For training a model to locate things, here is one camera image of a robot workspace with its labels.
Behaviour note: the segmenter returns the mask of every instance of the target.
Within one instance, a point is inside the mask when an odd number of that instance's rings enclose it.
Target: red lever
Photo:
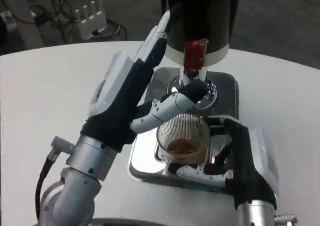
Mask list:
[[[207,39],[198,39],[185,44],[183,67],[186,73],[199,71],[203,67],[208,42]]]

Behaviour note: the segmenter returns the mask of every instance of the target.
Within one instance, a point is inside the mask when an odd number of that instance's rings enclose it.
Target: round table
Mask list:
[[[2,226],[36,223],[34,193],[54,136],[75,143],[89,102],[119,50],[141,42],[83,43],[0,57]],[[178,67],[164,58],[160,67]],[[263,128],[279,170],[278,214],[296,213],[299,225],[318,224],[320,202],[320,70],[264,55],[230,50],[211,71],[239,84],[239,117]],[[133,180],[131,146],[116,157],[95,198],[97,218],[129,218],[166,225],[234,226],[229,195]],[[58,181],[67,156],[52,167],[42,191]]]

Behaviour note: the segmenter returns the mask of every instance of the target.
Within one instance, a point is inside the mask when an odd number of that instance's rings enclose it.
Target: stainless steel base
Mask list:
[[[154,73],[148,86],[145,101],[160,99],[161,96],[166,94],[169,82],[172,81],[178,73],[178,68],[165,67],[158,69]],[[201,115],[210,116],[226,114],[239,118],[238,84],[235,79],[227,73],[210,71],[207,72],[207,77],[209,77],[216,85],[217,98],[210,107],[201,111]],[[208,186],[169,174],[157,144],[156,132],[157,129],[155,128],[151,131],[139,134],[135,139],[132,145],[128,166],[132,178],[146,183],[226,193],[224,187]],[[229,136],[227,135],[212,136],[206,162],[211,163],[228,140]]]

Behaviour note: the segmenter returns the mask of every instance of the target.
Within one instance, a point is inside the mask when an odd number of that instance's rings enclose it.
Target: coffee machine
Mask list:
[[[200,116],[230,115],[238,119],[237,81],[230,74],[211,71],[214,67],[208,70],[228,53],[238,0],[161,0],[162,13],[177,5],[182,7],[182,13],[170,25],[165,56],[179,68],[163,65],[157,69],[147,88],[145,101],[160,99],[200,79],[206,84],[207,94],[196,104],[196,113]],[[206,163],[214,160],[217,147],[223,147],[224,143],[221,138],[211,139]],[[221,187],[171,177],[157,144],[156,129],[137,136],[131,151],[129,172],[134,179],[143,182],[225,192]]]

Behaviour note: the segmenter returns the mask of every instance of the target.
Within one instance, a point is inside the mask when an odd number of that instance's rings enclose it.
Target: coffee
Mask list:
[[[176,139],[169,144],[167,151],[176,155],[189,155],[198,150],[198,146],[185,139]]]

